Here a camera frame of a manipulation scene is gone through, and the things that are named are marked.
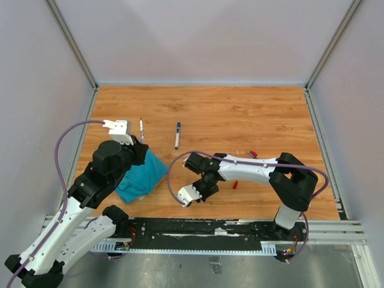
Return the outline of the white whiteboard marker purple end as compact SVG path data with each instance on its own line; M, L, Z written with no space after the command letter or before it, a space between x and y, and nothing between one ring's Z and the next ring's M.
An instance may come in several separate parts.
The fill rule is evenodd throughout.
M144 126L143 126L143 119L140 118L139 121L139 128L140 128L140 141L141 143L145 142L145 134L144 134Z

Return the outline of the white blue deli marker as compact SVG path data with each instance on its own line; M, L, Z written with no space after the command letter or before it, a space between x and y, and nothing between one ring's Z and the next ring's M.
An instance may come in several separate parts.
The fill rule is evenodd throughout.
M179 149L180 133L175 136L175 149Z

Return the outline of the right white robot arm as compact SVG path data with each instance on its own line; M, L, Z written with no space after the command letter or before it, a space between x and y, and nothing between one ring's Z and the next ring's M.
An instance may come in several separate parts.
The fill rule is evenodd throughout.
M272 234L285 240L293 233L299 216L308 210L318 177L290 153L266 160L238 158L227 154L203 157L196 152L187 158L185 167L200 179L184 186L177 198L184 206L204 202L219 192L220 181L251 181L273 188L281 206L272 224Z

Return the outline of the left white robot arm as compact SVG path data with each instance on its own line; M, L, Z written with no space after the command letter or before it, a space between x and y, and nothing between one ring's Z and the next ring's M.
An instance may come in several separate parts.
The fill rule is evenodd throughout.
M58 287L70 267L101 240L128 232L129 216L119 207L107 207L81 233L74 232L122 181L132 166L145 162L149 147L136 137L131 143L102 142L84 172L35 242L21 254L10 255L5 266L25 287Z

